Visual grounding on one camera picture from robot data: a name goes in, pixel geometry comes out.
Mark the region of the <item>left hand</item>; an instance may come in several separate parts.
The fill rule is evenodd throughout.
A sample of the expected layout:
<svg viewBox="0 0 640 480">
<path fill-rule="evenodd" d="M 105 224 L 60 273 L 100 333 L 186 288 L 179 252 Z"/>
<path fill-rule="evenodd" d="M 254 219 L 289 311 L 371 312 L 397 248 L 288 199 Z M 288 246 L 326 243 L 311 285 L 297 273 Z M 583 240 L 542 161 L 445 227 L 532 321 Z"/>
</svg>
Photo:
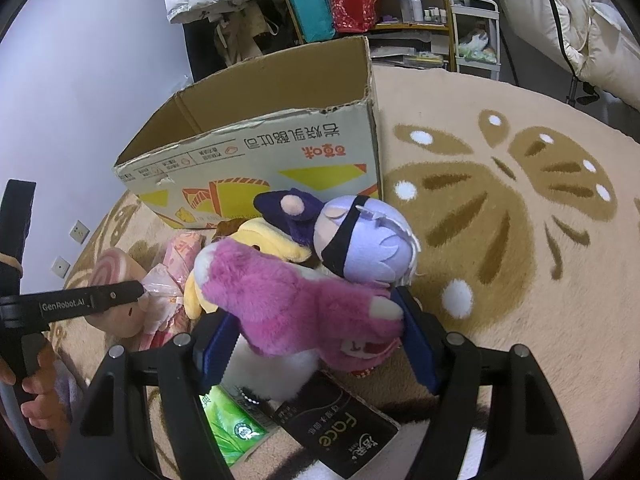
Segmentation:
<svg viewBox="0 0 640 480">
<path fill-rule="evenodd" d="M 37 356 L 38 370 L 22 382 L 23 390 L 35 396 L 34 400 L 22 404 L 22 414 L 33 427 L 41 430 L 61 431 L 68 427 L 63 405 L 54 388 L 55 358 L 51 345 L 45 344 Z"/>
</svg>

